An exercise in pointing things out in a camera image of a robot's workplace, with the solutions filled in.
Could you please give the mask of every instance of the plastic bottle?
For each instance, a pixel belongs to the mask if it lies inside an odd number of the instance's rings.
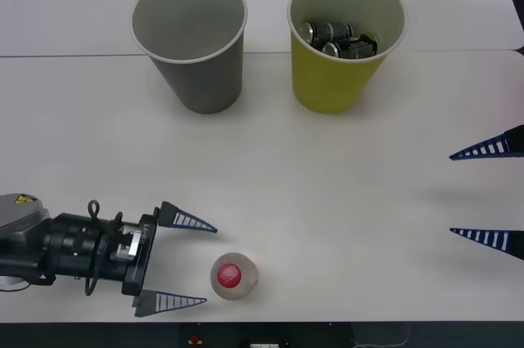
[[[245,255],[230,252],[219,257],[211,268],[211,286],[227,301],[243,298],[259,281],[256,266]]]

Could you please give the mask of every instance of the yellow paper cup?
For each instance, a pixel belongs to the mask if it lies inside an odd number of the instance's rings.
[[[353,104],[386,56],[405,35],[407,15],[402,0],[290,0],[291,67],[295,96],[318,113],[342,113]],[[298,34],[306,21],[349,23],[357,34],[373,34],[374,57],[346,60],[325,55]]]

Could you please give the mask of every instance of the red bottle cap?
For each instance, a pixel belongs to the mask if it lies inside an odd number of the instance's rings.
[[[219,284],[225,288],[234,288],[242,279],[242,272],[235,264],[223,264],[216,274]]]

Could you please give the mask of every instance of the yellow warning sticker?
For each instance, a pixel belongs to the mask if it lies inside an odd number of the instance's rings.
[[[20,194],[15,201],[15,205],[20,205],[22,203],[30,203],[35,201],[34,198],[30,197],[29,195]]]

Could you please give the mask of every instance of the white cord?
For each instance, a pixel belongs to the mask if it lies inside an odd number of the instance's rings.
[[[359,344],[357,341],[355,341],[355,344],[356,346],[353,346],[352,348],[394,348],[396,346],[403,346],[405,345],[408,340],[409,340],[409,334],[410,334],[410,330],[409,330],[409,322],[406,322],[406,338],[404,339],[404,341],[398,343],[398,344],[388,344],[386,346],[377,346],[377,345],[374,345],[374,344]]]

